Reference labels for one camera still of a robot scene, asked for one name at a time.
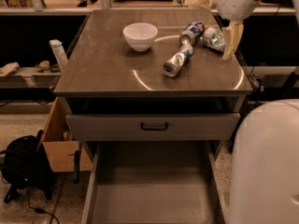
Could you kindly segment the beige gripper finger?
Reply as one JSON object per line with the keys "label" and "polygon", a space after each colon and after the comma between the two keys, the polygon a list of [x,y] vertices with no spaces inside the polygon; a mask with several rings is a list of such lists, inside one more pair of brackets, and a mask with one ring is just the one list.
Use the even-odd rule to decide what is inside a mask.
{"label": "beige gripper finger", "polygon": [[191,6],[214,9],[217,7],[217,0],[195,0],[193,3],[191,3]]}
{"label": "beige gripper finger", "polygon": [[227,27],[222,28],[224,35],[225,48],[222,55],[224,61],[227,61],[235,54],[244,31],[243,21],[231,21]]}

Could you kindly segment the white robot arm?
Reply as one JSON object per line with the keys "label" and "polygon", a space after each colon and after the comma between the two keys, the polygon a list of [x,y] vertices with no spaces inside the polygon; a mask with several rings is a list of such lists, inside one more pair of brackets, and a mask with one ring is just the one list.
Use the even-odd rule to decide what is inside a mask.
{"label": "white robot arm", "polygon": [[[261,0],[198,0],[230,25],[223,29],[227,60],[243,20]],[[299,100],[268,102],[239,126],[234,144],[228,224],[299,224]]]}

